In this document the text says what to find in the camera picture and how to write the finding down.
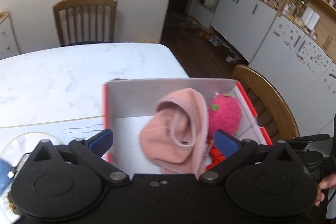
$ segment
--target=green felt leaf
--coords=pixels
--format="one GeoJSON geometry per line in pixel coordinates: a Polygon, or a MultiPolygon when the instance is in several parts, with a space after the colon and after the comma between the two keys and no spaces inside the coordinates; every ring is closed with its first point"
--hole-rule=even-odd
{"type": "Polygon", "coordinates": [[[217,105],[217,104],[212,104],[211,105],[211,110],[214,111],[214,112],[216,112],[218,110],[218,108],[219,108],[219,105],[217,105]]]}

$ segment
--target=blue gripper pad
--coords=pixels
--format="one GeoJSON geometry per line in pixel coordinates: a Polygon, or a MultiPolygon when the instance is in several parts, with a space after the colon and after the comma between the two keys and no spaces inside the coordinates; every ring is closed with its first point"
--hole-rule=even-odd
{"type": "Polygon", "coordinates": [[[241,141],[223,130],[217,130],[214,135],[214,145],[225,158],[228,158],[240,149],[241,141]]]}
{"type": "Polygon", "coordinates": [[[12,169],[12,165],[8,162],[0,159],[0,195],[4,192],[4,190],[11,184],[12,179],[10,179],[7,174],[12,169]]]}
{"type": "Polygon", "coordinates": [[[102,157],[113,144],[113,132],[105,129],[85,141],[84,145],[99,157],[102,157]]]}

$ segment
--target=chair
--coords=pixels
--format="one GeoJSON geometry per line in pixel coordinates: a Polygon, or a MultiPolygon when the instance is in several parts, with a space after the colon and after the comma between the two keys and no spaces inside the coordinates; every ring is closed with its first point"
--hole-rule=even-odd
{"type": "Polygon", "coordinates": [[[237,65],[233,75],[238,78],[251,99],[258,113],[258,125],[265,127],[273,142],[300,136],[288,105],[268,80],[244,65],[237,65]]]}
{"type": "Polygon", "coordinates": [[[61,46],[112,42],[117,0],[62,0],[53,6],[61,46]]]}

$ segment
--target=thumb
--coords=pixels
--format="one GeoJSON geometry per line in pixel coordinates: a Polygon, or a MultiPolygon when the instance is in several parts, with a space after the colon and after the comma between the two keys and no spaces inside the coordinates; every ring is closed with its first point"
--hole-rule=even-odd
{"type": "Polygon", "coordinates": [[[321,189],[328,189],[336,185],[336,173],[332,173],[320,182],[321,189]]]}

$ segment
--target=brown brush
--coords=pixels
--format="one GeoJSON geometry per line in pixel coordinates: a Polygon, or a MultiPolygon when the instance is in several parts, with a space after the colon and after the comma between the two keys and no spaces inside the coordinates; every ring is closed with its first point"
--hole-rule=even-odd
{"type": "Polygon", "coordinates": [[[7,193],[7,202],[6,204],[8,205],[9,209],[12,211],[12,213],[14,213],[15,215],[20,215],[19,212],[16,209],[16,206],[14,204],[13,198],[12,198],[12,194],[9,191],[7,193]]]}

